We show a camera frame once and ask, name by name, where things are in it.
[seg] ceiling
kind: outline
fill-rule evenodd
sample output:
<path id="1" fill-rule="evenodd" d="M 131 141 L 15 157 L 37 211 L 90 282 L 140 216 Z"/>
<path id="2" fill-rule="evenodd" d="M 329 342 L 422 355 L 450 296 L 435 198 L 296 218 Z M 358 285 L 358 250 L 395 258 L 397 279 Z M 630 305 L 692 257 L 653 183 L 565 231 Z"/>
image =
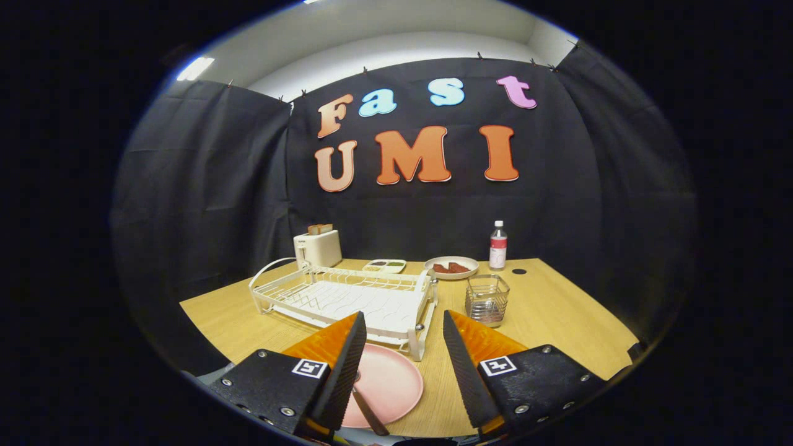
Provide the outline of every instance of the ceiling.
<path id="1" fill-rule="evenodd" d="M 248 87 L 307 56 L 386 34 L 446 31 L 526 44 L 536 19 L 497 0 L 320 0 L 241 27 L 204 52 L 202 79 Z"/>

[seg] white dish rack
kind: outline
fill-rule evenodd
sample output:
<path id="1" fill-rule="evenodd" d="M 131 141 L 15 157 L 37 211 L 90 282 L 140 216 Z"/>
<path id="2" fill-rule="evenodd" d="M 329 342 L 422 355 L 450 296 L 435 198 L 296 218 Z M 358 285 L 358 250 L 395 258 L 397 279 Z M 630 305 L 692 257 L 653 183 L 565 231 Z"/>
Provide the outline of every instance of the white dish rack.
<path id="1" fill-rule="evenodd" d="M 277 311 L 316 327 L 328 325 L 356 313 L 366 318 L 366 338 L 397 346 L 414 361 L 424 355 L 432 313 L 438 305 L 438 280 L 432 270 L 419 275 L 314 267 L 306 262 L 295 272 L 270 283 L 248 289 L 261 314 Z"/>

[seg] wooden table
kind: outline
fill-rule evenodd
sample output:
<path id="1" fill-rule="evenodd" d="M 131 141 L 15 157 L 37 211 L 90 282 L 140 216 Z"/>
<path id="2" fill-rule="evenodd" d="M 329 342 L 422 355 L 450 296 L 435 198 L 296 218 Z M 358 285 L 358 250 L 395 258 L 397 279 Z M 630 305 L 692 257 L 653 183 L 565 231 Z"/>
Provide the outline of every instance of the wooden table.
<path id="1" fill-rule="evenodd" d="M 360 270 L 368 261 L 345 259 L 335 267 Z M 488 262 L 478 274 L 491 273 Z M 295 271 L 295 263 L 266 271 L 264 284 Z M 402 274 L 417 275 L 421 262 L 408 262 Z M 524 275 L 511 272 L 527 271 Z M 602 379 L 631 364 L 628 348 L 638 340 L 614 315 L 540 259 L 508 260 L 497 271 L 510 286 L 504 322 L 497 329 L 528 348 L 553 344 Z M 204 336 L 233 363 L 257 348 L 280 352 L 318 328 L 283 314 L 259 314 L 247 288 L 250 279 L 182 302 L 182 308 Z M 464 436 L 471 427 L 443 341 L 443 312 L 465 313 L 466 281 L 439 281 L 438 307 L 427 334 L 427 350 L 414 363 L 424 379 L 424 393 L 408 415 L 387 425 L 399 436 Z"/>

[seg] knife handle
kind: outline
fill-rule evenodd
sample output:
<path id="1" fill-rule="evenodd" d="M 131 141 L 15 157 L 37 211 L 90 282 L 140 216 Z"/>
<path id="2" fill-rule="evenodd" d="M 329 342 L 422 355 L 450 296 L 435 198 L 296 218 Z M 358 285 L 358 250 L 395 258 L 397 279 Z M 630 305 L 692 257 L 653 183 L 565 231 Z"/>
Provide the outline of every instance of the knife handle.
<path id="1" fill-rule="evenodd" d="M 372 426 L 374 433 L 379 436 L 389 435 L 389 430 L 385 428 L 382 422 L 380 422 L 380 419 L 374 414 L 372 408 L 366 403 L 363 395 L 361 395 L 354 387 L 352 389 L 352 396 L 355 398 L 355 402 L 358 403 L 358 408 L 361 410 L 361 413 L 363 413 L 363 417 L 367 422 L 369 422 L 369 425 Z"/>

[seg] blue letter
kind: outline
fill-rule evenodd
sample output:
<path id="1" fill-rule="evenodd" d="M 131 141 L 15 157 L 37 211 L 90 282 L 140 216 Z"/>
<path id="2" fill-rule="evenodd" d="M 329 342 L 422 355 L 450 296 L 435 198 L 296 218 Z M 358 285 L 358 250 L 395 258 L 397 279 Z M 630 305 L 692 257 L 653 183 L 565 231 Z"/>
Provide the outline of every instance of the blue letter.
<path id="1" fill-rule="evenodd" d="M 358 109 L 358 114 L 363 117 L 374 116 L 377 113 L 391 113 L 396 109 L 394 92 L 388 88 L 375 90 L 363 97 L 363 105 Z"/>
<path id="2" fill-rule="evenodd" d="M 430 93 L 430 102 L 440 106 L 456 106 L 465 98 L 462 92 L 462 81 L 457 78 L 436 79 L 427 85 Z"/>

